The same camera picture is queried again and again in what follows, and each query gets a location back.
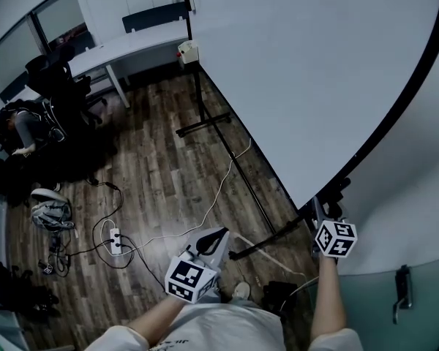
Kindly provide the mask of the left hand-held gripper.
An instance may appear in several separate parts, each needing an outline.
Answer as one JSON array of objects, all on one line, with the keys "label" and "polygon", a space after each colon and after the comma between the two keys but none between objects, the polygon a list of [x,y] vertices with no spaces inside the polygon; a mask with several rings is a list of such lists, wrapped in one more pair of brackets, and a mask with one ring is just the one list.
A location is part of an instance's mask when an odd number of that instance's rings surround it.
[{"label": "left hand-held gripper", "polygon": [[230,231],[192,234],[171,259],[165,275],[165,291],[187,303],[197,303],[216,283],[228,253]]}]

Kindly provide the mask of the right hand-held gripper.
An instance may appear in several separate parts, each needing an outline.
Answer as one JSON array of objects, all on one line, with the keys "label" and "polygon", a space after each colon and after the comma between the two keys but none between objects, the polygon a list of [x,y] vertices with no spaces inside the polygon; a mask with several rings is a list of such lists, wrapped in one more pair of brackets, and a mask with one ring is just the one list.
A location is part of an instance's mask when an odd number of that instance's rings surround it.
[{"label": "right hand-held gripper", "polygon": [[326,257],[346,258],[357,242],[356,226],[328,220],[317,196],[312,198],[312,220],[318,229],[314,237],[318,251]]}]

